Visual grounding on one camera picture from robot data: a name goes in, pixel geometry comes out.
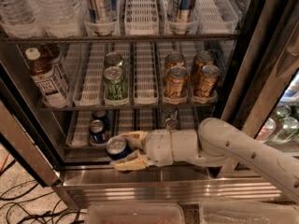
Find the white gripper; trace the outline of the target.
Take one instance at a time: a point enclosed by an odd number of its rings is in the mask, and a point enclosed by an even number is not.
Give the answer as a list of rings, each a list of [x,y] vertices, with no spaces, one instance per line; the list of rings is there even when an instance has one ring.
[[[166,129],[154,130],[149,133],[133,131],[122,133],[130,147],[143,148],[143,154],[139,149],[125,158],[111,161],[110,165],[117,171],[143,170],[151,165],[157,167],[172,164],[172,151],[170,147],[170,132]]]

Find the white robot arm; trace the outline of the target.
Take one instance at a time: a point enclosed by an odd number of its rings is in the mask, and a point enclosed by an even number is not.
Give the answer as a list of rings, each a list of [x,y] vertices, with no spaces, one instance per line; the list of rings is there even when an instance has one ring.
[[[217,167],[231,158],[299,203],[299,160],[262,144],[221,119],[204,119],[196,130],[162,129],[125,133],[122,137],[135,150],[110,163],[118,171],[162,167],[177,161]]]

